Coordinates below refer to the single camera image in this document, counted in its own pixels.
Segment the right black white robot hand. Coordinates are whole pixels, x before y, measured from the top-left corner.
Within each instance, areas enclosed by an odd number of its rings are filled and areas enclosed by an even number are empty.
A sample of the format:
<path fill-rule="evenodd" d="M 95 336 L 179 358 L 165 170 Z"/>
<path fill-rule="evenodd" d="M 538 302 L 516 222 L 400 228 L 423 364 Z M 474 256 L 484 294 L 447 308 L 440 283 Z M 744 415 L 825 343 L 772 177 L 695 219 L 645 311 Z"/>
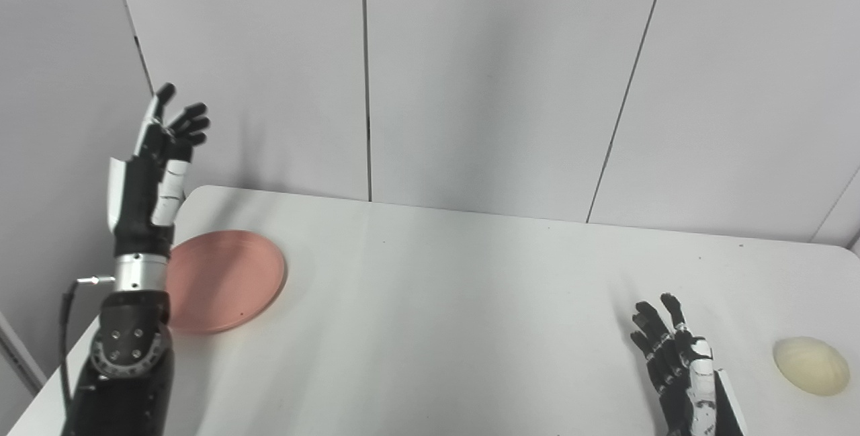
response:
<path fill-rule="evenodd" d="M 746 435 L 748 428 L 724 369 L 716 368 L 712 346 L 692 334 L 680 301 L 660 296 L 671 323 L 647 301 L 636 302 L 630 334 L 642 352 L 669 435 Z"/>

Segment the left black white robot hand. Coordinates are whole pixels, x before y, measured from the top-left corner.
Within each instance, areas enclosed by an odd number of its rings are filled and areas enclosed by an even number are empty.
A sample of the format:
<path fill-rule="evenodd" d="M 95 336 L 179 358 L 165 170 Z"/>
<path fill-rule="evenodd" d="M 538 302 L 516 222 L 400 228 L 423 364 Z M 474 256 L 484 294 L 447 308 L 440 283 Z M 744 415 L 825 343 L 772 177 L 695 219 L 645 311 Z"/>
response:
<path fill-rule="evenodd" d="M 169 257 L 174 243 L 185 176 L 211 124 L 205 103 L 192 103 L 166 121 L 164 108 L 175 91 L 170 82 L 156 90 L 131 157 L 110 159 L 107 223 L 116 257 L 136 253 Z"/>

